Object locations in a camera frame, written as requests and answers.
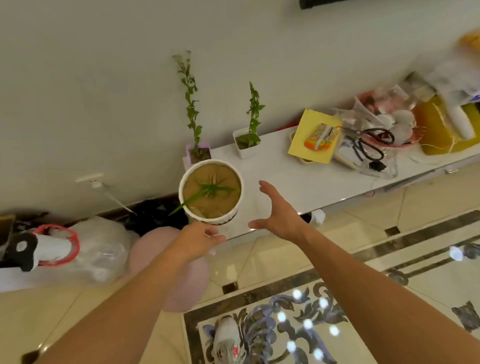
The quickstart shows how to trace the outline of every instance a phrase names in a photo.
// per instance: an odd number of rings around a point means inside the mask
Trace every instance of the scissors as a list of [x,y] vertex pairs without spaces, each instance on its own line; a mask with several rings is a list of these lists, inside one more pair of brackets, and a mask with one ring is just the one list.
[[[384,129],[384,128],[370,128],[364,130],[355,130],[350,128],[342,128],[342,130],[346,133],[345,137],[352,142],[352,148],[357,157],[360,160],[363,160],[360,153],[362,153],[365,158],[372,160],[372,161],[379,161],[385,157],[385,153],[378,147],[370,144],[369,142],[362,139],[362,135],[369,135],[377,142],[383,144],[393,144],[395,141],[395,136],[392,134],[391,131]],[[373,149],[375,152],[378,153],[380,156],[379,158],[375,158],[370,156],[366,151],[364,146],[368,146]]]

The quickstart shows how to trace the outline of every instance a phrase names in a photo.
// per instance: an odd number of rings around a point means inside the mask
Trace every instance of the yellow paper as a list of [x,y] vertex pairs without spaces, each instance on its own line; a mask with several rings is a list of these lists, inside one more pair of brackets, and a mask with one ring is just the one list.
[[335,144],[340,133],[337,134],[335,140],[328,149],[311,150],[303,145],[305,140],[308,139],[308,137],[315,131],[319,124],[325,124],[328,126],[341,126],[342,121],[336,117],[323,114],[321,112],[305,109],[297,131],[295,132],[295,136],[293,137],[290,149],[288,150],[288,154],[303,159],[313,160],[319,163],[330,163],[335,150]]

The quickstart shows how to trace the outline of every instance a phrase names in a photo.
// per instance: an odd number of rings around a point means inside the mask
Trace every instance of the left hand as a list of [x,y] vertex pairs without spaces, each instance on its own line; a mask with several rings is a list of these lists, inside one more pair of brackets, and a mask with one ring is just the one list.
[[217,227],[196,221],[185,226],[167,250],[175,256],[181,257],[184,263],[188,264],[206,255],[215,245],[226,240],[224,235],[217,234]]

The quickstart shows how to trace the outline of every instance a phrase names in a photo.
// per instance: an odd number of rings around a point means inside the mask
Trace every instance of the snack package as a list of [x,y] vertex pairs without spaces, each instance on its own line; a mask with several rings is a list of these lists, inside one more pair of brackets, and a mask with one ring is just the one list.
[[317,126],[315,131],[305,141],[306,148],[311,150],[329,149],[335,141],[336,136],[340,132],[341,127],[332,127],[325,124]]

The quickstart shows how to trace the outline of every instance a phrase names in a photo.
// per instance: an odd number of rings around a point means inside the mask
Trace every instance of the white square pot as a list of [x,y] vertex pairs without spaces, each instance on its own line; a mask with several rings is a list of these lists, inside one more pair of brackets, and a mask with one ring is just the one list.
[[237,147],[237,151],[239,153],[240,158],[250,158],[257,154],[258,147],[260,146],[261,141],[256,146],[251,146],[250,148],[240,149],[237,144],[237,137],[248,134],[249,128],[239,129],[233,132],[233,140],[235,141],[235,146]]

